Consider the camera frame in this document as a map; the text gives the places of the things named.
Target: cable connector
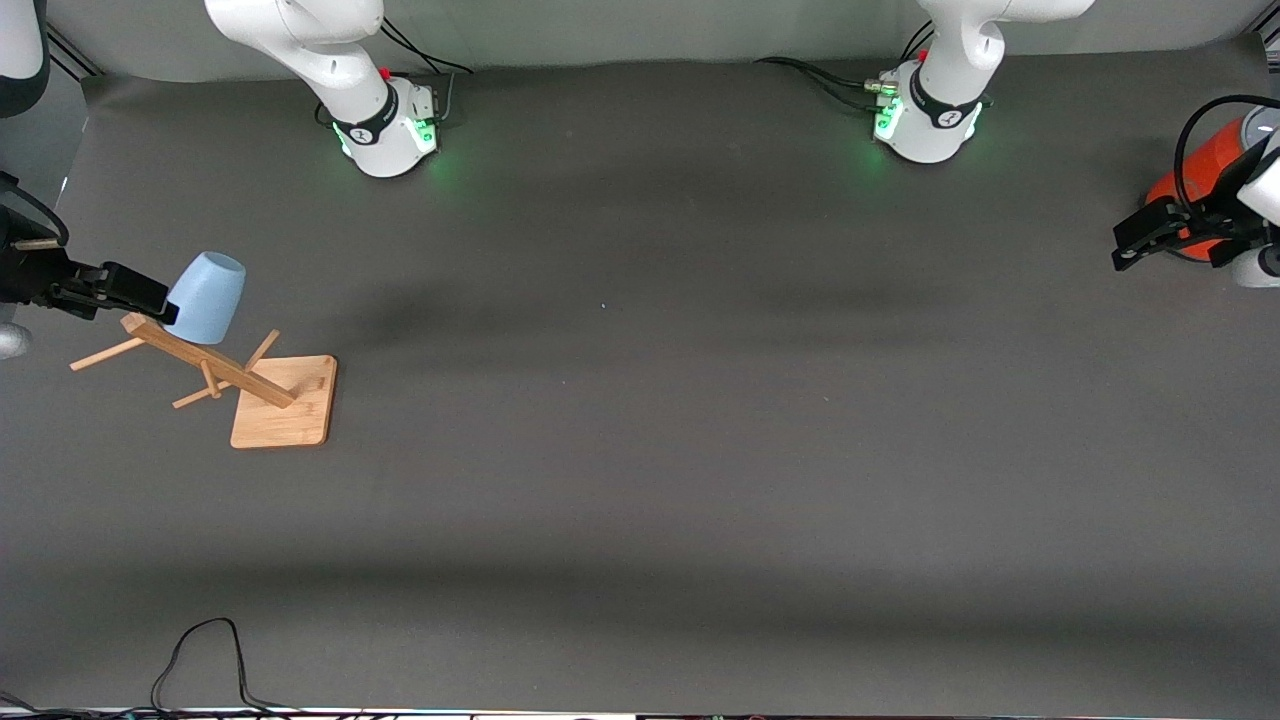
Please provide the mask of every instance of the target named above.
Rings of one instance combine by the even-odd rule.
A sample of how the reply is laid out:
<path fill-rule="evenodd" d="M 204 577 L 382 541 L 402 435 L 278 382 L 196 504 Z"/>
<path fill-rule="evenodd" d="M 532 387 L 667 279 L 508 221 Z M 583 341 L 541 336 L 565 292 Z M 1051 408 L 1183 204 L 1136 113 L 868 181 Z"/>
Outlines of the cable connector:
<path fill-rule="evenodd" d="M 897 81 L 896 79 L 864 79 L 863 90 L 873 95 L 883 95 L 886 97 L 897 97 Z"/>

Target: white wall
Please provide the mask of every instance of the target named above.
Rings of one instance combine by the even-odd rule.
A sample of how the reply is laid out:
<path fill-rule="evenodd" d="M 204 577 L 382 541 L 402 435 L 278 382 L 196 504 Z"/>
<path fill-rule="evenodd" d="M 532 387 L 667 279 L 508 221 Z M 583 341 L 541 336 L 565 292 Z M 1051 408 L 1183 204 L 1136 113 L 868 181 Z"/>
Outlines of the white wall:
<path fill-rule="evenodd" d="M 1188 47 L 1242 31 L 1268 0 L 1097 0 L 1076 20 L 1006 26 L 1015 54 Z M 283 77 L 223 38 L 202 0 L 50 0 L 51 22 L 110 72 L 155 79 Z M 620 60 L 884 58 L 924 19 L 913 0 L 387 0 L 425 51 L 472 67 Z M 374 60 L 416 67 L 383 37 Z"/>

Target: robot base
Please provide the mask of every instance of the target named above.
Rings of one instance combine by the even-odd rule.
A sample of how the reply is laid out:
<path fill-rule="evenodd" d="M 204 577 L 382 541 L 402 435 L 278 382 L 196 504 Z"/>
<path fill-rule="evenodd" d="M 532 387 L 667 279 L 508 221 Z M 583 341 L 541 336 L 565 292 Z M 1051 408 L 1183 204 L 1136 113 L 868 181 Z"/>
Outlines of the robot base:
<path fill-rule="evenodd" d="M 884 99 L 888 104 L 876 117 L 873 137 L 913 163 L 941 163 L 955 155 L 960 145 L 973 137 L 982 104 L 979 102 L 968 118 L 952 128 L 933 127 L 928 113 L 922 110 L 906 91 L 911 73 L 919 65 L 916 60 L 908 60 L 892 70 L 881 73 L 882 81 L 896 81 L 902 90 L 896 97 Z"/>
<path fill-rule="evenodd" d="M 435 152 L 439 133 L 430 87 L 416 86 L 404 78 L 392 78 L 387 85 L 397 96 L 396 118 L 381 132 L 378 142 L 349 142 L 334 126 L 334 132 L 342 141 L 342 151 L 365 174 L 375 178 L 392 178 L 413 169 L 419 160 Z"/>

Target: orange object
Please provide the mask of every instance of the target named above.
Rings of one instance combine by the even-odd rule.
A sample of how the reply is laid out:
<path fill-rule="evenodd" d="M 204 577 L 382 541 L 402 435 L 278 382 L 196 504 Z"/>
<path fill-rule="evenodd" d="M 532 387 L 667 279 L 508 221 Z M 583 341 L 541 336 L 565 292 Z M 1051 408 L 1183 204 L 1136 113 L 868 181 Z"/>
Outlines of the orange object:
<path fill-rule="evenodd" d="M 1244 126 L 1244 118 L 1236 118 L 1226 124 L 1222 129 L 1208 140 L 1204 145 L 1196 149 L 1194 152 L 1187 156 L 1185 163 L 1183 163 L 1183 176 L 1187 181 L 1187 197 L 1190 200 L 1199 200 L 1208 195 L 1213 190 L 1213 183 L 1217 182 L 1217 176 L 1222 174 L 1236 158 L 1244 154 L 1244 143 L 1240 140 L 1240 129 Z M 1147 202 L 1157 197 L 1164 196 L 1178 197 L 1178 191 L 1174 190 L 1174 173 L 1160 178 L 1160 182 L 1151 188 L 1147 193 Z M 1180 237 L 1190 237 L 1189 231 L 1181 231 Z M 1208 260 L 1208 249 L 1217 245 L 1219 241 L 1208 240 L 1189 247 L 1184 247 L 1181 252 L 1189 258 L 1197 260 Z"/>

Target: wooden base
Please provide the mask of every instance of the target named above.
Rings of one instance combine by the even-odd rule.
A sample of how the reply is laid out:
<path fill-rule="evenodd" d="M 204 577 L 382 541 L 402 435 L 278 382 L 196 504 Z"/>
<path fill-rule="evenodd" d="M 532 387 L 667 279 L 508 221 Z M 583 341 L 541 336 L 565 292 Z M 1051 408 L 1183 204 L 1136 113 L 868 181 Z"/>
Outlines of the wooden base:
<path fill-rule="evenodd" d="M 232 425 L 232 447 L 308 446 L 329 437 L 337 357 L 265 357 L 253 365 L 253 373 L 288 389 L 296 400 L 288 407 L 274 407 L 242 391 Z"/>

